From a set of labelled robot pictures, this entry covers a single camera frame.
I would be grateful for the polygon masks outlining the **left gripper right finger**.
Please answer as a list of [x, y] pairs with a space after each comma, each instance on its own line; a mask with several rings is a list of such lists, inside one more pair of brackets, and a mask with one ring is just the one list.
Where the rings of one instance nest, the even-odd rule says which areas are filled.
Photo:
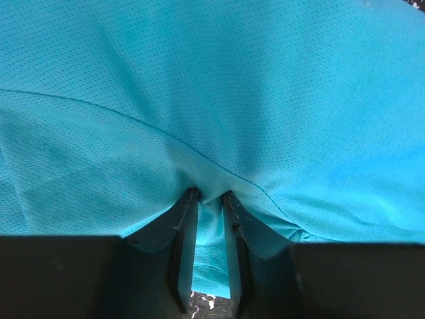
[[227, 192], [224, 229], [235, 318], [423, 318], [424, 246], [294, 243]]

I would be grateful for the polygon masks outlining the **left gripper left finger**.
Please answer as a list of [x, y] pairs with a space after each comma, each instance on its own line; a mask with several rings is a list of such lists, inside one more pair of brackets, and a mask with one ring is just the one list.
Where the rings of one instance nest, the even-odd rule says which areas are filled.
[[199, 196], [126, 237], [1, 237], [1, 317], [186, 318]]

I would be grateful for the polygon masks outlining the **teal t shirt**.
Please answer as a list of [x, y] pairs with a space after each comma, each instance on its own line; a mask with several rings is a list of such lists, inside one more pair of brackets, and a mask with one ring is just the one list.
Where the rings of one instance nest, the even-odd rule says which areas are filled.
[[1, 232], [126, 236], [200, 189], [283, 237], [424, 242], [424, 13], [408, 1], [2, 1]]

